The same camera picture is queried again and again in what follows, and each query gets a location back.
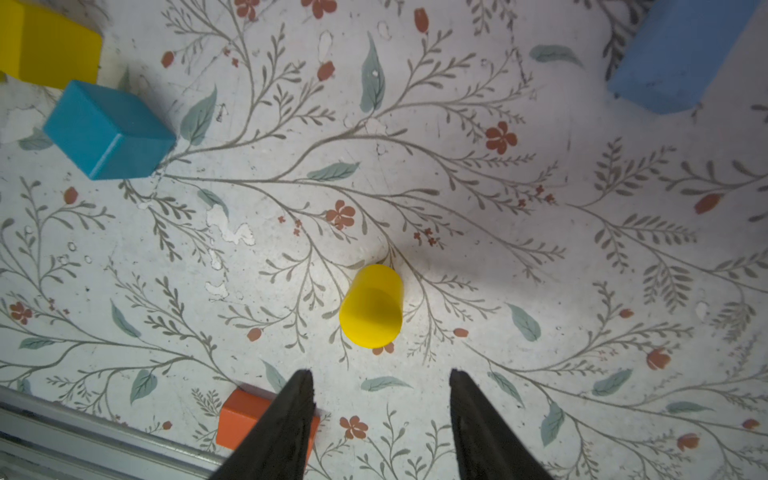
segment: yellow cylinder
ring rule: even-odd
[[[360,270],[339,309],[348,339],[367,349],[389,345],[402,328],[402,280],[384,265]]]

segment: blue cube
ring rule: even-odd
[[[658,114],[693,108],[760,0],[659,0],[608,90]]]
[[[76,80],[43,131],[92,180],[149,177],[176,143],[136,95]]]

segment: orange block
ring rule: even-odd
[[[261,397],[245,393],[237,389],[232,392],[230,398],[224,403],[219,416],[219,432],[216,435],[216,444],[235,450],[248,436],[266,409],[270,407],[270,401]],[[310,460],[312,447],[315,443],[315,433],[320,425],[320,418],[312,418],[310,427],[310,446],[306,451],[306,460]]]

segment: toy block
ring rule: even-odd
[[[608,90],[658,114],[699,103],[760,0],[659,0]]]
[[[230,450],[237,449],[248,436],[256,423],[270,407],[270,401],[237,389],[224,403],[219,416],[219,431],[216,444]],[[310,460],[315,433],[320,425],[320,418],[312,417],[310,426],[310,445],[306,450],[306,460]]]
[[[64,88],[96,83],[101,36],[52,10],[0,0],[0,71],[22,81]]]
[[[43,127],[92,180],[152,175],[175,135],[136,95],[73,81]]]

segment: red bud print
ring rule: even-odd
[[[760,422],[758,422],[755,419],[749,419],[749,420],[746,420],[744,423],[742,423],[741,426],[747,430],[754,430],[760,426]]]
[[[645,357],[645,362],[651,370],[664,370],[664,367],[672,360],[672,357],[664,353],[664,349],[655,349]]]
[[[695,433],[686,433],[677,439],[677,447],[681,452],[685,452],[685,449],[695,449],[699,446],[699,436]]]
[[[75,190],[74,187],[69,187],[67,191],[64,192],[64,203],[72,205],[76,201],[78,201],[78,191]]]
[[[413,11],[413,20],[416,23],[416,29],[421,33],[426,33],[429,30],[429,17],[424,8],[417,8]]]
[[[170,64],[174,63],[175,55],[172,51],[166,51],[163,53],[163,59],[160,60],[160,63],[163,64],[165,68],[170,67]]]
[[[248,332],[248,340],[255,342],[261,338],[261,329],[251,329]]]
[[[705,195],[701,200],[699,200],[699,203],[696,204],[694,209],[699,215],[705,214],[706,212],[715,208],[720,202],[721,198],[723,198],[723,196],[720,194]]]
[[[317,79],[320,81],[326,81],[331,78],[331,75],[333,75],[334,71],[336,71],[336,67],[333,66],[333,62],[327,61],[326,63],[320,65],[320,68],[317,69]]]

